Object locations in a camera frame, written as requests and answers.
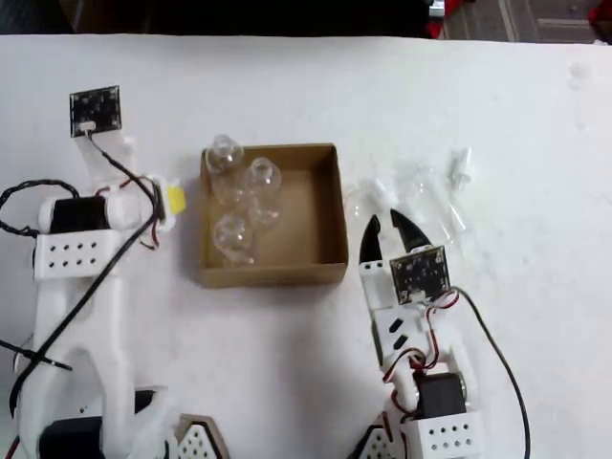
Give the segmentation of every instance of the perforated white panel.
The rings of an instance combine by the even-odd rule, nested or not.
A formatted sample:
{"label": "perforated white panel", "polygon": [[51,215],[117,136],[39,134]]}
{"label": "perforated white panel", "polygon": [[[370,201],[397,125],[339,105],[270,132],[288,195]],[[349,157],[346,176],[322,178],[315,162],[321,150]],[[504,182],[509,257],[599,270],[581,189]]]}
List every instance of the perforated white panel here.
{"label": "perforated white panel", "polygon": [[360,459],[395,459],[391,454],[388,438],[382,428],[372,430],[363,447]]}
{"label": "perforated white panel", "polygon": [[117,252],[121,235],[113,229],[41,234],[36,238],[36,280],[98,275]]}
{"label": "perforated white panel", "polygon": [[206,430],[193,425],[179,445],[179,459],[220,459],[214,452]]}

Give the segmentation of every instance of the robotic arm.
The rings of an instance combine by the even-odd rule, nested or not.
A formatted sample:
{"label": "robotic arm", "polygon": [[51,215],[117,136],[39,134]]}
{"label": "robotic arm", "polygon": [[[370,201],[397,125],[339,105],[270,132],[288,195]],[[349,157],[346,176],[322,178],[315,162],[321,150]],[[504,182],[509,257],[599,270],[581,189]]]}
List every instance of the robotic arm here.
{"label": "robotic arm", "polygon": [[396,210],[391,219],[406,256],[383,259],[380,223],[373,216],[361,240],[360,276],[383,381],[394,390],[381,424],[370,429],[353,457],[479,454],[478,385],[461,336],[444,317],[459,299],[448,281],[444,247],[432,247]]}
{"label": "robotic arm", "polygon": [[[143,238],[150,249],[158,246],[158,232],[171,230],[174,215],[185,205],[182,191],[162,177],[130,171],[133,144],[117,132],[119,87],[72,94],[71,122],[97,191],[79,196],[65,186],[73,197],[47,200],[38,215],[39,229],[16,230],[3,223],[36,240],[36,352],[11,393],[17,440],[32,459],[176,459],[191,457],[180,452],[187,445],[197,457],[228,457],[210,418],[180,415],[165,387],[135,386],[127,349],[123,256]],[[98,137],[113,145],[108,148],[113,156],[99,146]],[[75,376],[83,359],[94,369],[93,375],[85,374],[92,381]],[[60,388],[68,383],[74,392],[60,401]]]}

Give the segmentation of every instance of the white table surface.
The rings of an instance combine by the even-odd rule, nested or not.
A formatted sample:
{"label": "white table surface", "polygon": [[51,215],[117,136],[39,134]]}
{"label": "white table surface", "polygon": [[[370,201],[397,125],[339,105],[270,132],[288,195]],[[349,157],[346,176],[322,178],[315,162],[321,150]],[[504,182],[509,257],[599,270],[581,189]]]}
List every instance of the white table surface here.
{"label": "white table surface", "polygon": [[[123,131],[142,171],[177,177],[193,204],[202,148],[333,142],[345,183],[399,159],[443,167],[471,146],[463,196],[475,241],[450,259],[514,368],[534,458],[612,448],[612,54],[606,47],[391,38],[0,37],[0,187],[88,176],[70,139],[68,95],[119,84]],[[3,217],[32,222],[44,192]],[[357,272],[335,287],[207,291],[196,208],[150,253],[131,256],[139,382],[167,384],[185,412],[212,415],[235,458],[341,458],[383,406]],[[33,327],[32,242],[0,234],[0,337]],[[482,388],[488,458],[522,457],[502,366],[469,308],[463,327]],[[0,448],[14,424],[11,354],[0,350]]]}

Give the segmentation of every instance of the cardboard box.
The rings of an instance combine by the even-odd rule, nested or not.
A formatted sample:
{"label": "cardboard box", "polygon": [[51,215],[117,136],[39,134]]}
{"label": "cardboard box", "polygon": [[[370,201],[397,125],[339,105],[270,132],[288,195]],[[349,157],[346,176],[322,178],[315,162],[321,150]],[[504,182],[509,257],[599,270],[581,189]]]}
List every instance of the cardboard box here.
{"label": "cardboard box", "polygon": [[228,210],[212,194],[202,155],[202,280],[207,287],[297,285],[340,282],[348,265],[346,222],[336,148],[330,144],[245,147],[245,162],[273,161],[282,172],[282,216],[256,234],[257,263],[228,266],[212,242],[214,224]]}

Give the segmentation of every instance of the red wire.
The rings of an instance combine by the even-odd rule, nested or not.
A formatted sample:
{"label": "red wire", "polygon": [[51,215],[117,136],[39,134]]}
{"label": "red wire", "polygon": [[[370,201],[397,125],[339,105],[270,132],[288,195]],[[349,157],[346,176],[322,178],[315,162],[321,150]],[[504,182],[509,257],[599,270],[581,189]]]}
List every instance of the red wire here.
{"label": "red wire", "polygon": [[384,425],[384,430],[386,431],[386,436],[389,439],[389,442],[393,443],[393,432],[391,432],[391,426],[389,425],[389,418],[386,415],[386,411],[382,412],[382,423]]}
{"label": "red wire", "polygon": [[11,459],[13,455],[15,454],[15,452],[17,451],[18,447],[19,447],[19,436],[17,435],[15,439],[12,441],[11,447],[9,448],[9,452],[7,452],[6,459]]}
{"label": "red wire", "polygon": [[393,392],[391,393],[391,403],[398,408],[400,411],[402,411],[403,414],[405,414],[406,416],[410,416],[412,417],[412,415],[414,413],[411,413],[410,411],[408,411],[407,409],[405,409],[399,402],[398,402],[398,391],[397,389],[394,389]]}
{"label": "red wire", "polygon": [[395,366],[398,364],[398,361],[400,361],[400,359],[405,356],[408,352],[418,352],[421,356],[423,356],[423,362],[425,362],[425,353],[416,347],[408,347],[407,349],[405,349],[404,351],[402,351],[400,353],[400,355],[393,361],[393,363],[391,364],[391,366],[389,367],[388,370],[386,370],[386,372],[384,373],[384,375],[382,375],[382,381],[384,383],[388,383],[389,382],[389,378],[391,377],[391,375],[393,374],[393,371],[395,370]]}
{"label": "red wire", "polygon": [[424,369],[430,370],[431,368],[436,366],[436,364],[438,363],[438,359],[440,359],[440,347],[438,346],[436,332],[433,329],[433,325],[431,325],[431,313],[433,312],[433,314],[435,314],[436,311],[438,311],[439,309],[450,309],[455,304],[457,304],[457,301],[459,301],[460,298],[459,293],[453,290],[449,292],[448,295],[450,295],[451,293],[455,293],[455,297],[449,303],[445,304],[444,306],[431,306],[426,311],[425,317],[427,319],[429,335],[431,336],[431,344],[433,346],[433,360],[427,365],[425,365]]}

